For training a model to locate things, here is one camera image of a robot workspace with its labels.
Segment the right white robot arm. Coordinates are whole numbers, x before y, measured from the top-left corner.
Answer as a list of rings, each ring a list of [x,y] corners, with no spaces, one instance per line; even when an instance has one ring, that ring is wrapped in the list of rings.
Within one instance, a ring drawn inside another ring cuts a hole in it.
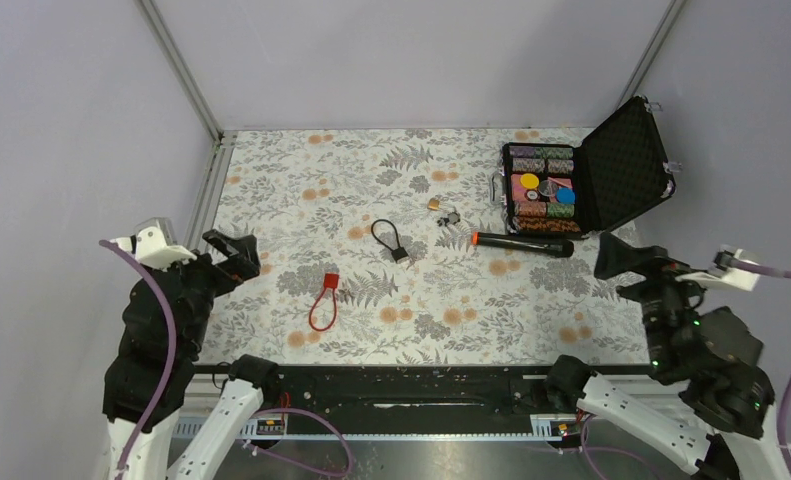
[[[617,293],[641,308],[649,375],[664,386],[684,384],[680,400],[698,425],[654,410],[569,355],[560,356],[546,377],[548,405],[612,423],[695,479],[791,479],[783,429],[789,402],[776,397],[760,367],[762,342],[727,307],[699,312],[709,289],[751,291],[760,277],[791,279],[791,271],[760,265],[729,247],[718,251],[710,268],[695,269],[663,247],[634,247],[602,234],[595,277],[629,272],[639,281]]]

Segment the red padlock with keys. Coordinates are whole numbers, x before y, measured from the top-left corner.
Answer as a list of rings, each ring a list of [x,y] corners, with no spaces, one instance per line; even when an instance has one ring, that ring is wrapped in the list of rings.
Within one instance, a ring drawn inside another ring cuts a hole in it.
[[[326,272],[323,276],[321,289],[307,316],[308,326],[315,332],[326,332],[337,321],[339,281],[340,276],[335,272]]]

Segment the black cable lock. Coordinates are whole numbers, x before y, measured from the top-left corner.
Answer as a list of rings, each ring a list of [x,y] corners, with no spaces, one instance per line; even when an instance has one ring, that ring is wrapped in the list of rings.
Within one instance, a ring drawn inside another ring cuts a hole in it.
[[[397,227],[390,220],[374,220],[370,225],[370,235],[386,250],[395,264],[404,264],[411,260],[410,254],[401,242]]]

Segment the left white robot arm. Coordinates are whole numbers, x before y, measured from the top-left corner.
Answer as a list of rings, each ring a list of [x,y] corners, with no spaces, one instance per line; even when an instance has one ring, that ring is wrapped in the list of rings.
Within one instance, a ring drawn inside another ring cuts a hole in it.
[[[140,277],[122,313],[117,356],[104,376],[109,479],[212,479],[248,419],[280,401],[277,364],[237,358],[207,420],[178,461],[168,463],[214,303],[261,270],[255,236],[209,230],[202,238],[223,261],[171,244],[160,227],[99,243]]]

